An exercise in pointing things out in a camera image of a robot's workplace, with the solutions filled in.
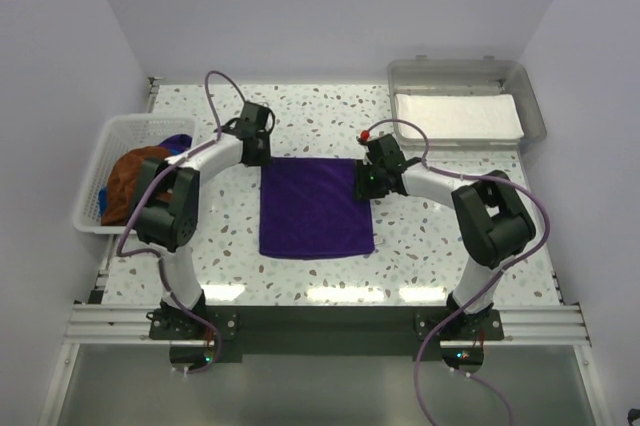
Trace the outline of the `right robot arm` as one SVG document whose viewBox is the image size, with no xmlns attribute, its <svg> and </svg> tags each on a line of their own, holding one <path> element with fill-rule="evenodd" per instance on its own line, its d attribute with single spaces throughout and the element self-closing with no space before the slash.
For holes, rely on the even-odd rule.
<svg viewBox="0 0 640 426">
<path fill-rule="evenodd" d="M 390 134 L 373 139 L 365 130 L 358 143 L 366 149 L 355 166 L 358 200 L 395 193 L 430 200 L 455 212 L 468 260 L 448 295 L 440 331 L 470 337 L 493 308 L 504 267 L 537 235 L 518 186 L 499 170 L 478 177 L 456 175 L 429 167 L 424 159 L 408 159 Z"/>
</svg>

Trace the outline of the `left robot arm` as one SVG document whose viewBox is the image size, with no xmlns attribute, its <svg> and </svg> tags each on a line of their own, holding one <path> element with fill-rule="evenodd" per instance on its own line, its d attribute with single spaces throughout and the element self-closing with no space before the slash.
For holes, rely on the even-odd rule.
<svg viewBox="0 0 640 426">
<path fill-rule="evenodd" d="M 189 247 L 198 226 L 200 187 L 237 165 L 267 165 L 275 123 L 269 107 L 246 101 L 240 115 L 209 141 L 142 163 L 125 231 L 134 231 L 145 244 L 142 251 L 158 259 L 163 297 L 160 306 L 147 314 L 151 339 L 215 337 Z"/>
</svg>

